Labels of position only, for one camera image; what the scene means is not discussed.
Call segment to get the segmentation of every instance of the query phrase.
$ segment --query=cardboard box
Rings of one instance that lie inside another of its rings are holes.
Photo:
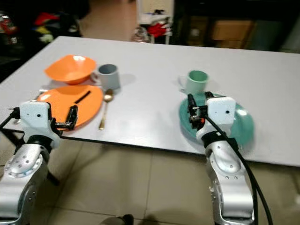
[[[218,41],[216,47],[243,49],[246,41]]]
[[[251,20],[219,20],[215,22],[213,40],[245,41],[254,23]]]

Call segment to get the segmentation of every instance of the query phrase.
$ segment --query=chopstick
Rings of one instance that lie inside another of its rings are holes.
[[[77,101],[75,101],[75,104],[80,103],[85,97],[87,97],[90,94],[90,90],[87,91],[82,97],[80,97]]]

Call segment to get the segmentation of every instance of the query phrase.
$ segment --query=orange bowl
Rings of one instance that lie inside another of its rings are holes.
[[[75,85],[86,81],[95,68],[96,62],[88,57],[67,55],[51,64],[45,73],[53,80]]]

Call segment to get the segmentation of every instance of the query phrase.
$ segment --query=cup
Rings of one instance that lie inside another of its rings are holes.
[[[179,84],[186,94],[198,94],[204,91],[209,77],[199,70],[193,70],[187,76],[179,77]]]
[[[92,81],[102,86],[104,90],[120,87],[119,72],[116,65],[105,64],[99,66],[96,72],[90,75]]]

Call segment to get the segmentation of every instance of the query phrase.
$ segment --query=tile floor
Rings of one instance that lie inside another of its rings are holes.
[[[80,22],[85,38],[129,41],[136,26],[135,1],[90,0],[90,13]]]
[[[1,165],[14,147],[0,135]],[[251,163],[274,224],[300,224],[297,168]],[[131,213],[135,225],[211,225],[205,158],[177,152],[62,140],[39,189],[32,225],[98,225]],[[267,224],[260,206],[260,224]]]

